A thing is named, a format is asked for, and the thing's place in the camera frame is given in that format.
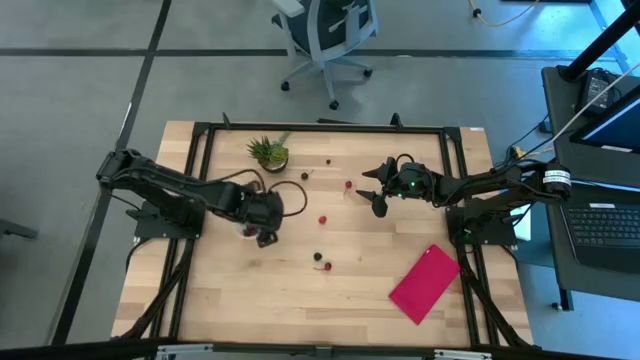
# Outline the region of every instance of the chair backrest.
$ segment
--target chair backrest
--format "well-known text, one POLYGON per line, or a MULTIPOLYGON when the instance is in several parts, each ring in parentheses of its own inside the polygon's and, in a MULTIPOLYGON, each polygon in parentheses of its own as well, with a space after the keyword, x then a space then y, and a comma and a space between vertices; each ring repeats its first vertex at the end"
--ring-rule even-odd
POLYGON ((338 1, 302 0, 308 10, 307 36, 313 58, 324 51, 330 58, 353 50, 378 31, 378 18, 373 0, 353 0, 347 6, 336 6, 338 1))

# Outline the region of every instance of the wooden table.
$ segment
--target wooden table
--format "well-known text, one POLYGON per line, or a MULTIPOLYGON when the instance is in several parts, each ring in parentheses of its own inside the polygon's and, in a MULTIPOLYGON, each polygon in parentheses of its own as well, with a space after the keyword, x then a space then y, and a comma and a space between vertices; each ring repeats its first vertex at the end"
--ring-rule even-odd
MULTIPOLYGON (((184 170, 192 128, 192 122, 167 123, 159 164, 184 170)), ((489 169, 484 131, 463 128, 461 132, 469 174, 489 169)), ((246 144, 261 135, 276 139, 280 133, 216 131, 208 179, 245 168, 258 169, 246 144)), ((291 154, 287 170, 277 175, 261 173, 269 186, 284 179, 300 181, 302 172, 313 171, 309 180, 301 182, 309 196, 307 209, 285 218, 279 242, 263 249, 254 240, 240 238, 234 224, 207 214, 203 235, 196 242, 179 338, 264 344, 469 346, 459 276, 419 326, 388 299, 389 292, 431 244, 456 258, 448 241, 444 210, 424 201, 390 199, 387 217, 378 219, 354 191, 379 189, 376 180, 360 173, 400 153, 409 153, 417 162, 442 173, 438 137, 293 132, 286 146, 291 154), (345 193, 347 180, 354 187, 345 193), (322 215, 328 218, 325 225, 318 223, 322 215), (313 259, 315 252, 332 262, 330 272, 316 269, 320 265, 313 259)), ((453 144, 450 153, 457 169, 453 144)), ((234 181, 251 179, 248 174, 234 181)), ((295 187, 282 186, 278 191, 285 212, 302 205, 295 187)), ((113 335, 128 330, 155 296, 167 243, 150 241, 133 256, 113 335)), ((492 298, 518 334, 531 342, 513 259, 497 246, 484 246, 483 250, 492 298)), ((475 300, 480 337, 487 343, 482 306, 475 300)), ((161 334, 168 332, 171 309, 170 299, 161 334)))

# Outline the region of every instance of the table leg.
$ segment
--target table leg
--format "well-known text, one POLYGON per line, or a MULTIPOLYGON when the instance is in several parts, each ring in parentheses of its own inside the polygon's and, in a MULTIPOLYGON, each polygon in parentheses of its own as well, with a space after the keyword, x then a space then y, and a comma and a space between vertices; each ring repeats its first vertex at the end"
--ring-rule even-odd
POLYGON ((18 235, 26 239, 35 239, 38 231, 29 229, 26 226, 18 225, 11 221, 0 219, 0 237, 2 235, 18 235))
POLYGON ((560 303, 553 303, 551 306, 558 311, 573 311, 573 296, 571 291, 560 289, 560 303))

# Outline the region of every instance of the office chair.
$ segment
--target office chair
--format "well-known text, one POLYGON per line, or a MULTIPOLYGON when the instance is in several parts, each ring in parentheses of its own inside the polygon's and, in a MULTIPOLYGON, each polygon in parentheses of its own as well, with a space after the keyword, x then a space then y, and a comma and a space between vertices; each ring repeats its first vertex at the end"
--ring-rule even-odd
POLYGON ((324 72, 329 92, 329 107, 340 105, 333 93, 331 68, 334 64, 364 69, 369 78, 373 69, 363 63, 343 58, 370 36, 378 32, 378 18, 373 0, 271 0, 278 14, 271 21, 287 35, 287 56, 290 63, 296 58, 296 49, 310 59, 296 67, 285 77, 282 91, 289 91, 289 80, 314 68, 324 72))

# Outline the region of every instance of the pink notebook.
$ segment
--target pink notebook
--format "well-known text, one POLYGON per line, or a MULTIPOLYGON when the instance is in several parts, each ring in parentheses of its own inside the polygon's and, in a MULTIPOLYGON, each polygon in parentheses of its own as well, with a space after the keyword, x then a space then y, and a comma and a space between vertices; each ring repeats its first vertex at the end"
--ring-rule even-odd
POLYGON ((420 325, 459 272, 457 262, 436 245, 431 245, 389 298, 416 325, 420 325))

